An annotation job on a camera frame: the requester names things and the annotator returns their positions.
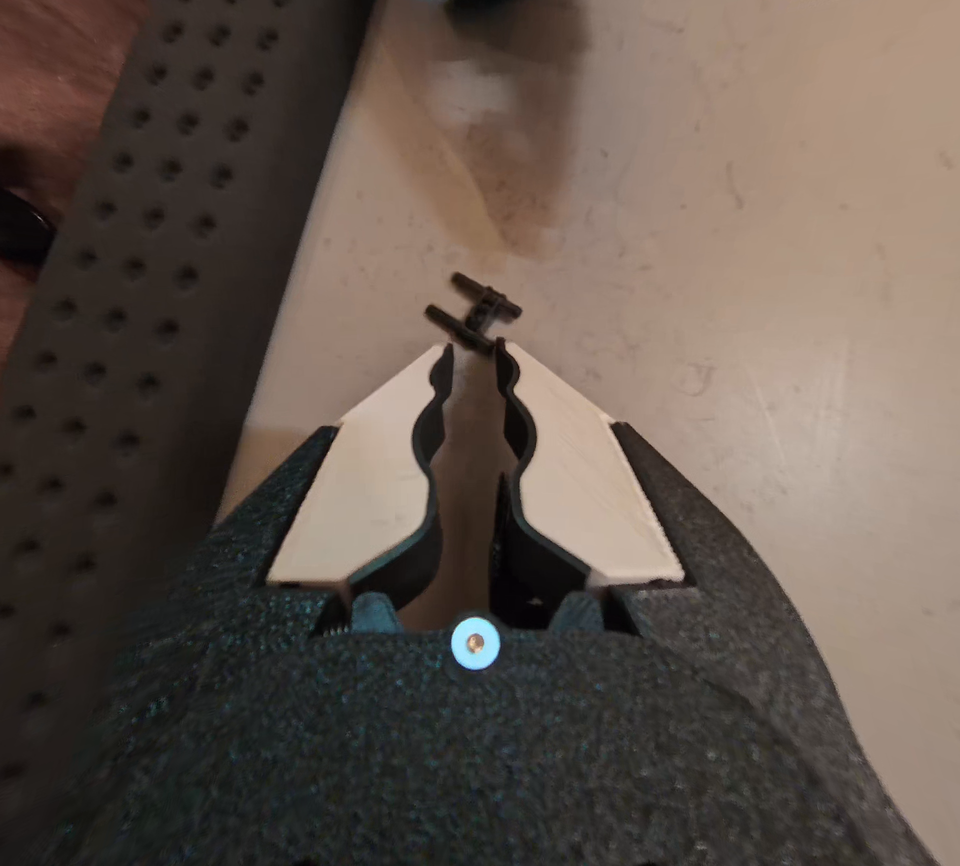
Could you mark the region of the black perforated panel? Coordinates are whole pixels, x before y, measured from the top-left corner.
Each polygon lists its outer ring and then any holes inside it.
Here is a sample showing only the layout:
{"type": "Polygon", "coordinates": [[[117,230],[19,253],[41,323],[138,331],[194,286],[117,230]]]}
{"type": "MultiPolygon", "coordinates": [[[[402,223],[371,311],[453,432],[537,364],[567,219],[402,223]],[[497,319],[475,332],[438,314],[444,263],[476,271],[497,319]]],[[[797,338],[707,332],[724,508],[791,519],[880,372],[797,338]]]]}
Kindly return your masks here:
{"type": "Polygon", "coordinates": [[[2,860],[210,528],[377,0],[151,0],[2,381],[2,860]]]}

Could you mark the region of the black pin connector piece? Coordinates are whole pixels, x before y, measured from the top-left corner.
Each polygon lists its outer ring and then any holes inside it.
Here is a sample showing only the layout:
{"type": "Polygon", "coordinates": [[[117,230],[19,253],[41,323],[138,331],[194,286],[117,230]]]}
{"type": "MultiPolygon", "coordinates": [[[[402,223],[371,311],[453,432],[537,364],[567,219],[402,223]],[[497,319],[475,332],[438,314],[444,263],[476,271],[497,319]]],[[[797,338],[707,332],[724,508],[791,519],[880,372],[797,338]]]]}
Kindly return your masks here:
{"type": "Polygon", "coordinates": [[[450,282],[471,302],[465,317],[456,317],[431,304],[424,310],[425,318],[452,336],[464,348],[480,356],[491,357],[495,352],[496,342],[487,335],[489,330],[497,322],[510,323],[521,318],[522,307],[504,293],[481,284],[460,271],[451,274],[450,282]]]}

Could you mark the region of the small black rounded object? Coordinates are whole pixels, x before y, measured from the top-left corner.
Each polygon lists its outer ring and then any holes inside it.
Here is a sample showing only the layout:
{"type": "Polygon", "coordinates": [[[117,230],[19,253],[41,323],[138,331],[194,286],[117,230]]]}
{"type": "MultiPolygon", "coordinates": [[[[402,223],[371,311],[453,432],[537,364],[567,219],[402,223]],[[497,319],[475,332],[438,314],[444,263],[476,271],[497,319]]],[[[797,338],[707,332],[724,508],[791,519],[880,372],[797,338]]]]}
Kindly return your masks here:
{"type": "Polygon", "coordinates": [[[1,260],[42,267],[57,230],[27,200],[1,188],[1,260]]]}

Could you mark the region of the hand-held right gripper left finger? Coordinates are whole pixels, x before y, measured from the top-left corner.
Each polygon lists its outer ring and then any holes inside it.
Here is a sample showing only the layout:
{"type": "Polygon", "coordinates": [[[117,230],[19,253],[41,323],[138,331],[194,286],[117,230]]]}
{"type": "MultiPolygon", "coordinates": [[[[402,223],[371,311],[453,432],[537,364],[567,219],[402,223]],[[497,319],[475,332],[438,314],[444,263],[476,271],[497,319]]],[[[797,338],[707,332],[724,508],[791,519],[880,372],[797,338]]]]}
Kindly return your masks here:
{"type": "Polygon", "coordinates": [[[437,575],[443,551],[432,461],[446,438],[451,343],[436,344],[337,423],[266,572],[272,587],[388,596],[400,611],[437,575]]]}

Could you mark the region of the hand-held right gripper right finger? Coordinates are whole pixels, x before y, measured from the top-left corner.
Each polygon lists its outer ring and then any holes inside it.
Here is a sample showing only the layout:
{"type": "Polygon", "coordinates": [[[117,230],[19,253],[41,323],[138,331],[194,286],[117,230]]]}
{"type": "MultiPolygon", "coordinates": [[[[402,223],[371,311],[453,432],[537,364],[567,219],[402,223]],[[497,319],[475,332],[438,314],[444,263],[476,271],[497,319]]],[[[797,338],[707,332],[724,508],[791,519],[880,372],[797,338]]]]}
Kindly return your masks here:
{"type": "Polygon", "coordinates": [[[514,342],[498,340],[495,366],[516,459],[502,539],[510,575],[529,588],[683,583],[617,422],[514,342]]]}

